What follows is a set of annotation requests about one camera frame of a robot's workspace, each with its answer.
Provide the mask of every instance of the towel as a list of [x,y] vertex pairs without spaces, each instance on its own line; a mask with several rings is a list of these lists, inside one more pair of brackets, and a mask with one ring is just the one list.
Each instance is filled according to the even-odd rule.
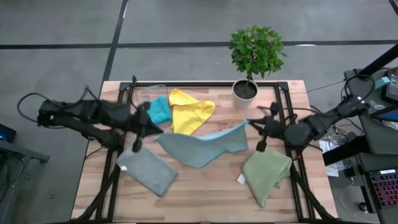
[[266,206],[266,199],[272,187],[280,188],[279,182],[290,176],[291,158],[267,149],[256,151],[243,164],[243,174],[260,207]]
[[116,163],[121,170],[126,171],[153,193],[163,196],[177,176],[177,171],[149,150],[145,144],[140,151],[133,152],[132,143],[116,159]]
[[248,149],[244,124],[222,133],[195,138],[185,134],[164,133],[158,138],[164,151],[182,164],[201,168],[222,153],[237,153]]
[[150,101],[150,107],[147,112],[154,124],[160,124],[172,119],[169,103],[165,96],[160,96]]
[[214,113],[216,105],[212,101],[198,101],[180,90],[173,90],[169,96],[173,106],[174,133],[191,135]]

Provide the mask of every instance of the concrete floor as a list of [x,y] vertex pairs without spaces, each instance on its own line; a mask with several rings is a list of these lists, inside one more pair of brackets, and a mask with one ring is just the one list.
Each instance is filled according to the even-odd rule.
[[[0,45],[109,44],[122,0],[0,0]],[[130,0],[120,43],[229,41],[238,28],[272,26],[283,40],[397,40],[398,17],[387,0]],[[288,46],[289,58],[270,80],[301,79],[307,89],[343,79],[391,45]],[[24,180],[13,223],[50,223],[69,219],[87,140],[71,130],[48,130],[22,119],[17,101],[32,91],[51,99],[75,101],[85,85],[100,92],[109,49],[0,50],[0,123],[17,131],[16,144],[50,154],[48,164],[33,163]],[[117,49],[110,80],[235,80],[226,47]],[[335,106],[343,85],[313,91],[311,104]],[[32,97],[22,110],[34,117],[42,99]],[[346,212],[344,177],[330,178],[339,217]],[[369,221],[377,216],[357,209],[358,187],[346,193],[346,206]]]

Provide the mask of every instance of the gray towel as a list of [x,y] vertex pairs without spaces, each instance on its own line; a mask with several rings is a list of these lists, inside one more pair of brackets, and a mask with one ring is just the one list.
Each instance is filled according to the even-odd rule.
[[121,170],[125,170],[158,196],[166,193],[177,176],[177,171],[168,162],[154,154],[144,144],[139,152],[133,152],[131,144],[118,157],[116,163]]

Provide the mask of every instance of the wooden table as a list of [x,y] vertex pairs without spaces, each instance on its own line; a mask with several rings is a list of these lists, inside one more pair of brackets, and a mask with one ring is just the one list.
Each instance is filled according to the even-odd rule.
[[[101,99],[116,101],[120,82],[104,82]],[[288,81],[293,107],[309,108],[304,82]],[[210,119],[193,136],[202,136],[229,129],[241,124],[246,118],[261,118],[264,114],[256,109],[257,105],[269,106],[275,101],[273,88],[260,87],[257,98],[246,110],[233,108],[231,87],[179,87],[178,89],[198,100],[211,100],[216,110]],[[309,115],[309,111],[295,110],[298,118]],[[165,132],[171,132],[164,124]],[[258,206],[247,184],[239,184],[236,179],[246,158],[252,154],[260,140],[258,133],[246,126],[249,150],[238,154],[225,153],[206,167],[196,169],[185,166],[169,156],[157,143],[156,137],[145,139],[150,149],[178,170],[178,176],[163,197],[158,197],[135,181],[125,172],[121,172],[118,196],[114,211],[114,222],[294,222],[297,221],[290,179],[281,183],[280,189],[274,189],[267,199],[265,208]],[[278,139],[267,140],[268,148],[285,154],[284,143]],[[91,142],[87,154],[99,148],[97,142]],[[322,154],[318,149],[308,147],[304,150],[305,165],[311,190],[328,210],[337,217],[333,196],[326,175]],[[93,154],[84,163],[80,184],[76,195],[72,218],[81,215],[98,193],[103,175],[106,149]],[[300,193],[304,213],[307,213],[304,194]],[[104,215],[107,200],[105,199]]]

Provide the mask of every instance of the soil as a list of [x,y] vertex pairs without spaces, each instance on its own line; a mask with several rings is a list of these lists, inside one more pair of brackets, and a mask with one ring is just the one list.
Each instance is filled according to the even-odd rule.
[[233,91],[236,96],[245,100],[254,98],[257,94],[256,86],[254,86],[254,84],[251,82],[249,82],[249,84],[246,86],[246,81],[240,81],[235,84]]

